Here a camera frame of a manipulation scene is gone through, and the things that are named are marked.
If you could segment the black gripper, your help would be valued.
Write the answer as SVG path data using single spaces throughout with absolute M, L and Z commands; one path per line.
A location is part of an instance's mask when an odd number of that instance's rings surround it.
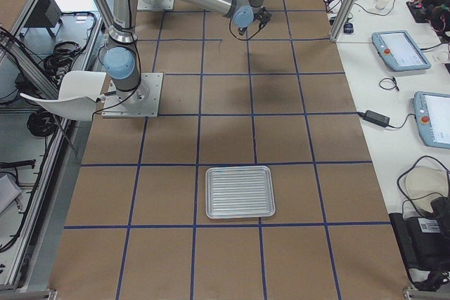
M 271 20 L 271 13 L 267 9 L 261 8 L 255 14 L 255 20 L 259 22 L 258 28 L 265 28 Z

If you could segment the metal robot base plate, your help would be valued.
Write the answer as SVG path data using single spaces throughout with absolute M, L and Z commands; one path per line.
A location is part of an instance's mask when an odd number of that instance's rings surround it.
M 105 100 L 101 115 L 104 118 L 139 118 L 157 117 L 160 95 L 163 83 L 163 73 L 142 73 L 141 83 L 137 90 L 131 93 L 118 91 L 113 80 L 110 80 L 109 91 L 115 94 Z

